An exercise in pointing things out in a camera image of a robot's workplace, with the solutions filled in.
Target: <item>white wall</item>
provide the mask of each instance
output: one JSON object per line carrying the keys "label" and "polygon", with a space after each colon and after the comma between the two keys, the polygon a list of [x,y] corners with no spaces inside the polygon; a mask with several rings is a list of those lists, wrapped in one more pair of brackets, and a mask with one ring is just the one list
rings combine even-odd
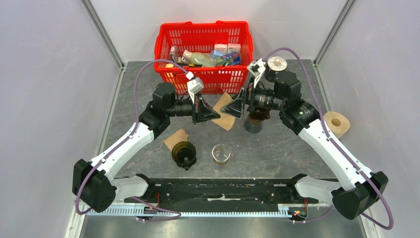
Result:
{"label": "white wall", "polygon": [[[320,66],[333,109],[351,122],[343,143],[389,177],[395,228],[384,237],[418,236],[419,12],[416,0],[357,1]],[[381,204],[374,211],[388,223]]]}
{"label": "white wall", "polygon": [[124,61],[152,60],[160,25],[245,20],[254,57],[291,47],[314,59],[345,0],[92,0]]}
{"label": "white wall", "polygon": [[0,237],[63,237],[118,69],[80,1],[0,2]]}

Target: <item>red plastic basket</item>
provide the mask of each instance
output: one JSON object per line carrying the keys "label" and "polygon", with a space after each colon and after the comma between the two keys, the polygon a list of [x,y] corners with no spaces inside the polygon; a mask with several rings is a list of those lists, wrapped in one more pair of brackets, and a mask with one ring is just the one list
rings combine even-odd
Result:
{"label": "red plastic basket", "polygon": [[[248,74],[247,65],[253,59],[252,37],[245,21],[163,24],[160,26],[160,33],[156,39],[155,59],[168,60],[170,47],[173,45],[178,46],[178,53],[182,55],[184,50],[209,53],[217,43],[241,44],[241,65],[186,69],[203,81],[205,87],[202,93],[238,93]],[[188,81],[185,73],[176,67],[165,68],[165,65],[166,63],[163,62],[155,63],[155,71],[165,82],[174,84],[177,93],[185,93]]]}

